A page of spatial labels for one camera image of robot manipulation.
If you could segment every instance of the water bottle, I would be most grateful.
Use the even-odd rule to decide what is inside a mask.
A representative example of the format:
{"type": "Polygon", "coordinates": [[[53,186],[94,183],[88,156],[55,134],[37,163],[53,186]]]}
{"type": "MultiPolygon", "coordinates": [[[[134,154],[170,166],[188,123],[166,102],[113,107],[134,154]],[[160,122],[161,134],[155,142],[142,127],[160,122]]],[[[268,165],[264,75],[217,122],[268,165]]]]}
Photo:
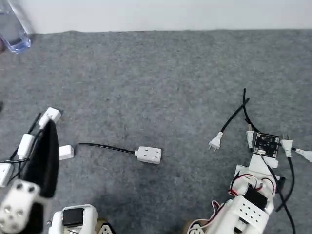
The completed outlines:
{"type": "Polygon", "coordinates": [[[31,41],[7,0],[0,0],[0,38],[13,53],[21,53],[31,41]]]}

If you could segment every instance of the power outlet socket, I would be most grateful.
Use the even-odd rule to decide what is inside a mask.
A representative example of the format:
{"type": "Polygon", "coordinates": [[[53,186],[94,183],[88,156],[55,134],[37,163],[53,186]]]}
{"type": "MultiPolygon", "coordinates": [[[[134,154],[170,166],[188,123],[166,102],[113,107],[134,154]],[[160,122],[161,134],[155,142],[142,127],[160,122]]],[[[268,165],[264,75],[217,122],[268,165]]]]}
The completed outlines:
{"type": "Polygon", "coordinates": [[[135,151],[135,156],[142,162],[159,164],[161,159],[161,149],[140,146],[138,150],[135,151]]]}
{"type": "Polygon", "coordinates": [[[13,171],[13,165],[10,163],[0,163],[0,187],[4,188],[13,171]]]}

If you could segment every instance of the black power cord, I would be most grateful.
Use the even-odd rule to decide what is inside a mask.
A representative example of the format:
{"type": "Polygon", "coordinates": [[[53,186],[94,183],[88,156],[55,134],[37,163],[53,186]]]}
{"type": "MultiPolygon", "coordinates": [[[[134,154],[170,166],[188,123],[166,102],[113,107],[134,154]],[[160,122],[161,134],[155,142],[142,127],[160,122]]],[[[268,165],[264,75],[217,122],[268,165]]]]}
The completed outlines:
{"type": "Polygon", "coordinates": [[[285,211],[286,211],[286,214],[287,214],[288,219],[289,219],[289,221],[290,221],[290,223],[291,223],[291,226],[292,226],[292,234],[296,234],[296,227],[295,227],[294,222],[293,222],[293,217],[292,217],[291,213],[290,213],[289,210],[288,210],[288,207],[287,207],[287,204],[286,204],[286,202],[285,202],[284,196],[282,195],[282,191],[281,191],[280,188],[279,188],[278,180],[277,180],[277,178],[276,178],[276,175],[275,175],[274,171],[272,170],[272,168],[266,163],[266,161],[264,160],[263,157],[262,157],[262,160],[263,160],[264,163],[267,165],[267,167],[268,167],[270,173],[272,174],[272,176],[273,176],[273,178],[274,178],[274,180],[275,180],[275,183],[276,183],[276,190],[278,191],[278,194],[279,194],[279,196],[280,196],[280,198],[281,198],[281,201],[282,201],[282,205],[283,205],[283,207],[284,207],[284,209],[285,209],[285,211]]]}
{"type": "MultiPolygon", "coordinates": [[[[292,193],[293,193],[293,188],[294,188],[294,171],[293,171],[293,162],[292,162],[292,158],[288,157],[288,163],[289,163],[289,168],[291,169],[291,173],[292,173],[292,184],[291,184],[291,188],[289,189],[289,192],[285,198],[285,203],[288,201],[288,199],[291,197],[292,193]]],[[[283,207],[283,203],[281,203],[277,208],[276,208],[276,212],[279,212],[282,207],[283,207]]]]}
{"type": "Polygon", "coordinates": [[[238,112],[241,111],[241,109],[243,109],[245,107],[245,105],[248,103],[249,98],[247,98],[244,103],[232,114],[232,116],[228,119],[228,121],[226,121],[226,123],[223,125],[222,129],[220,130],[220,132],[224,132],[224,130],[226,129],[226,127],[229,125],[229,123],[233,120],[233,118],[238,114],[238,112]]]}
{"type": "Polygon", "coordinates": [[[110,146],[110,145],[102,145],[102,144],[87,143],[87,142],[82,142],[82,143],[79,143],[78,145],[95,146],[95,147],[106,148],[106,149],[110,149],[110,150],[121,151],[121,152],[132,154],[132,155],[135,154],[135,152],[133,150],[126,150],[126,149],[117,148],[117,147],[110,146]]]}

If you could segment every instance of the power plug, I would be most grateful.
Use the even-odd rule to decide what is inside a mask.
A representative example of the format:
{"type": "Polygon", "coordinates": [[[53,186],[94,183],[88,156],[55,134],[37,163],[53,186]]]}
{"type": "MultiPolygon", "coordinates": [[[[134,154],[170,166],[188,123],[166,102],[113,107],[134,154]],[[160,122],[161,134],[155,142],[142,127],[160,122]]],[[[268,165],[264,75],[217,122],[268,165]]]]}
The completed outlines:
{"type": "Polygon", "coordinates": [[[57,123],[60,116],[61,113],[59,110],[49,107],[38,122],[40,129],[44,129],[50,119],[53,120],[54,123],[57,123]]]}
{"type": "Polygon", "coordinates": [[[4,188],[13,171],[13,165],[10,163],[0,163],[0,187],[4,188]]]}
{"type": "Polygon", "coordinates": [[[140,146],[135,151],[135,156],[141,162],[159,164],[161,159],[161,149],[140,146]]]}
{"type": "Polygon", "coordinates": [[[64,145],[58,148],[58,159],[64,160],[64,159],[69,159],[73,158],[74,155],[74,149],[72,148],[71,145],[64,145]]]}

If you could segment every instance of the black circuit board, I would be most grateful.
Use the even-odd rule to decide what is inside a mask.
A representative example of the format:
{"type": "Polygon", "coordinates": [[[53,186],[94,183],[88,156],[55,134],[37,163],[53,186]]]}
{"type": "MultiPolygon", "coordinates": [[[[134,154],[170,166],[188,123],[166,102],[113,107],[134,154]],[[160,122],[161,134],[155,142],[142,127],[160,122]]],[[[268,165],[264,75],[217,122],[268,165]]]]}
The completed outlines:
{"type": "Polygon", "coordinates": [[[278,145],[279,136],[257,133],[253,153],[277,158],[278,145]]]}

